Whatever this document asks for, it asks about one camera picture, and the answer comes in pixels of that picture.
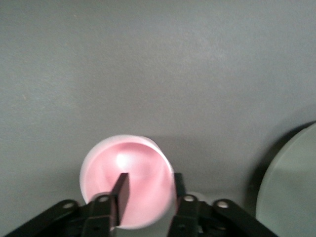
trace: screw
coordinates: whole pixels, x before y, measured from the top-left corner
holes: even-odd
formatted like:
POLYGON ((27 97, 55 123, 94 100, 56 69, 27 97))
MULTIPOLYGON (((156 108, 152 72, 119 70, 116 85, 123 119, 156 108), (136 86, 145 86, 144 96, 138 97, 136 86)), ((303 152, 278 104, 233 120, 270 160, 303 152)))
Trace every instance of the screw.
POLYGON ((100 197, 100 198, 99 198, 99 202, 105 202, 105 201, 107 201, 107 200, 109 200, 109 197, 108 197, 108 196, 104 196, 104 197, 100 197))
POLYGON ((186 195, 184 198, 183 198, 185 201, 194 201, 194 197, 190 196, 190 195, 186 195))
POLYGON ((225 201, 219 201, 217 203, 217 205, 220 207, 220 208, 228 208, 228 203, 225 202, 225 201))
POLYGON ((71 208, 73 206, 74 206, 74 204, 72 202, 69 202, 69 203, 63 205, 63 209, 68 209, 68 208, 71 208))

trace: gray surface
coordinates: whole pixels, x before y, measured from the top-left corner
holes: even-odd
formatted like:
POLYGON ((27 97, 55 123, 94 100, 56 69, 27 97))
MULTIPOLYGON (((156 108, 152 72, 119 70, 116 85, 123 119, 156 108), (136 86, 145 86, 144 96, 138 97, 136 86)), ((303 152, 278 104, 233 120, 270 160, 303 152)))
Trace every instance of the gray surface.
POLYGON ((0 236, 62 199, 83 203, 81 163, 116 134, 152 138, 188 190, 253 212, 258 170, 316 118, 315 11, 314 0, 1 1, 0 236))

